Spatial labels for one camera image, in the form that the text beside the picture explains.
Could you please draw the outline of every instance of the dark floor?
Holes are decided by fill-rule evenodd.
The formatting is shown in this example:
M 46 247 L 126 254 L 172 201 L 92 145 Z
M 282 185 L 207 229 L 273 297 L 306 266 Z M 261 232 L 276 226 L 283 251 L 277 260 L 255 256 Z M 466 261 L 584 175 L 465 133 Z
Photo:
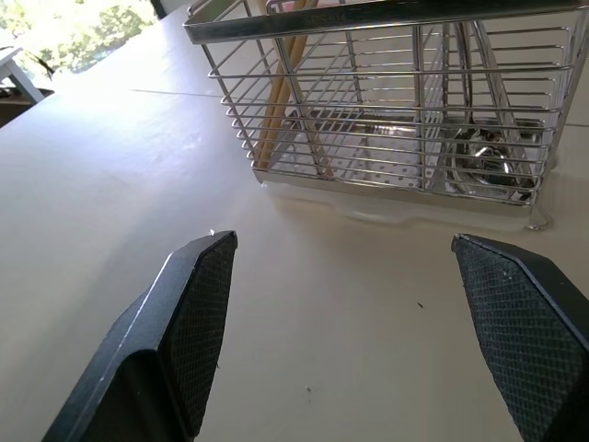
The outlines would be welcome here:
M 50 96 L 53 91 L 42 89 L 45 97 Z M 13 88 L 0 89 L 0 127 L 13 121 L 18 115 L 25 113 L 32 105 Z

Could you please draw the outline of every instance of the textured rubber gripper pad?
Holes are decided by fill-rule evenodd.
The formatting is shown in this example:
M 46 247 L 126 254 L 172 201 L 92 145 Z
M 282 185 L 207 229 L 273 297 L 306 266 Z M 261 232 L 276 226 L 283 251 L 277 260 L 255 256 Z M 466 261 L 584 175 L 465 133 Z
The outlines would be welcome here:
M 550 427 L 586 380 L 584 349 L 516 262 L 463 238 L 454 251 L 480 349 L 522 438 L 555 440 Z
M 193 436 L 199 434 L 221 352 L 235 249 L 234 238 L 228 237 L 202 256 L 165 342 L 172 382 Z

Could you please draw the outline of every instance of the white table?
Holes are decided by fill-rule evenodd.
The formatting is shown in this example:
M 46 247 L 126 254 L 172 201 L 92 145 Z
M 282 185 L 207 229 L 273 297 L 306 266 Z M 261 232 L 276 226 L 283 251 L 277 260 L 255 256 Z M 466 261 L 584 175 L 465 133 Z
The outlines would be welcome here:
M 210 80 L 183 18 L 90 71 L 84 94 L 52 96 L 0 130 L 0 440 L 42 437 L 117 315 L 210 228 L 235 229 L 239 248 L 197 440 L 520 440 L 450 251 L 464 228 L 272 199 L 219 98 L 198 95 Z M 109 70 L 124 69 L 112 93 Z M 548 255 L 589 293 L 589 128 L 575 106 L 550 191 L 555 227 L 468 231 Z
M 43 94 L 32 84 L 27 75 L 13 60 L 14 56 L 20 51 L 22 51 L 22 48 L 19 47 L 0 50 L 0 81 L 9 77 L 22 95 L 29 99 L 31 103 L 39 103 L 44 99 Z

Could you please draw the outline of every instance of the stainless steel dish rack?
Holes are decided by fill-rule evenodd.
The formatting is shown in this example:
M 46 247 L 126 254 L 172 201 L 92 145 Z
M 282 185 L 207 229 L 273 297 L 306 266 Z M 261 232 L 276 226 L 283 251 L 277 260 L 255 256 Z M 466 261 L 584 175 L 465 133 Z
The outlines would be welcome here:
M 271 0 L 266 15 L 246 0 L 189 9 L 185 29 L 258 180 L 544 227 L 589 0 L 329 1 Z M 277 78 L 284 102 L 269 100 Z

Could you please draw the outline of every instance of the green foliage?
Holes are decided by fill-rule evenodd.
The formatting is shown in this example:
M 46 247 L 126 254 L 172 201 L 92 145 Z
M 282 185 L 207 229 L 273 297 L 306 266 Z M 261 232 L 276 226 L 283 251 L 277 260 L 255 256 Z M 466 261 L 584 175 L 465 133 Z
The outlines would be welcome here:
M 80 73 L 155 21 L 148 0 L 0 0 L 0 46 L 20 45 L 57 72 Z M 42 72 L 31 60 L 19 64 Z

